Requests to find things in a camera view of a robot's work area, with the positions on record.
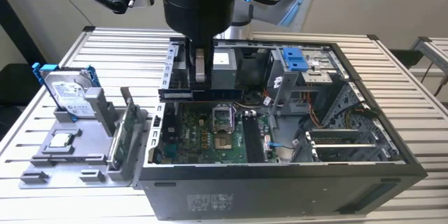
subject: slotted metal platform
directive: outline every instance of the slotted metal platform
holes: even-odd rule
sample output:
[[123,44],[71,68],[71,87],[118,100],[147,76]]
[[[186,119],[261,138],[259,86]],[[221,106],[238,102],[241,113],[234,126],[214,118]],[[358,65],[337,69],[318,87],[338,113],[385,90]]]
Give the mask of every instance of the slotted metal platform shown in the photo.
[[[130,86],[135,102],[151,115],[170,37],[175,36],[179,34],[163,30],[97,28],[83,32],[61,66],[95,66],[109,101],[125,106],[119,87]],[[448,223],[448,111],[383,43],[354,35],[255,33],[255,39],[339,44],[429,177],[367,216],[213,222]],[[143,191],[133,188],[19,189],[19,176],[30,165],[25,160],[45,141],[55,120],[54,108],[42,89],[0,142],[0,220],[46,224],[70,219],[78,223],[158,222]]]
[[448,74],[448,38],[419,37],[413,50],[421,51],[442,71]]

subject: orange wire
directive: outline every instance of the orange wire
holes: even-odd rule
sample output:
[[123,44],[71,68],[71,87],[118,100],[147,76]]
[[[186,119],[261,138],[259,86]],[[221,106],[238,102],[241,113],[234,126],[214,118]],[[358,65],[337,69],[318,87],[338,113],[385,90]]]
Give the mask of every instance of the orange wire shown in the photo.
[[321,122],[319,122],[319,119],[318,119],[318,116],[317,116],[317,113],[315,113],[315,110],[314,110],[314,106],[313,106],[313,102],[311,102],[311,95],[310,95],[310,92],[307,92],[307,100],[309,100],[309,106],[310,106],[310,118],[311,120],[314,121],[314,123],[317,124],[317,126],[319,128],[323,128]]

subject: label sticker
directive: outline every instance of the label sticker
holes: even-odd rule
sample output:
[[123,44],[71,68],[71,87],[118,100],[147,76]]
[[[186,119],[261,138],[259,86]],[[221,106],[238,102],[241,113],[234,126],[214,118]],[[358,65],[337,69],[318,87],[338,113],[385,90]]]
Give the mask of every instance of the label sticker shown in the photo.
[[234,194],[189,194],[189,211],[229,211],[233,208]]
[[266,106],[270,106],[270,103],[271,103],[273,99],[270,97],[266,97],[265,101],[263,101],[263,104]]
[[310,61],[309,61],[309,64],[311,64],[311,65],[314,65],[314,66],[319,66],[319,62],[315,61],[315,60],[310,60]]
[[95,116],[93,106],[85,100],[85,89],[82,85],[74,82],[57,81],[51,84],[58,95],[58,102],[67,111],[79,116]]
[[217,52],[214,54],[214,65],[229,65],[230,63],[230,54],[227,52]]

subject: cpu chip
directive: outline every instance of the cpu chip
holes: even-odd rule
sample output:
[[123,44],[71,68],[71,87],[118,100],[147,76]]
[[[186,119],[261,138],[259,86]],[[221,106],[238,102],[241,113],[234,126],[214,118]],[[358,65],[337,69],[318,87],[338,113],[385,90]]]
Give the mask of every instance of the cpu chip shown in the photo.
[[233,148],[233,135],[217,134],[215,135],[215,149],[230,150]]

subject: green circuit board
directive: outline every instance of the green circuit board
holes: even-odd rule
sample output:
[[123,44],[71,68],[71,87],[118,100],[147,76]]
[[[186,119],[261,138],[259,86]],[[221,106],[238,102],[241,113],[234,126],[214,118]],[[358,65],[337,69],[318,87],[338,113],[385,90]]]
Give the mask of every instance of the green circuit board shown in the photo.
[[[199,113],[185,109],[181,127],[179,143],[166,145],[166,164],[245,164],[247,163],[247,150],[245,140],[243,118],[235,115],[235,129],[233,134],[226,131],[214,132],[213,113]],[[226,123],[223,115],[219,120]],[[270,134],[269,118],[258,118],[261,148],[263,148],[265,135]]]

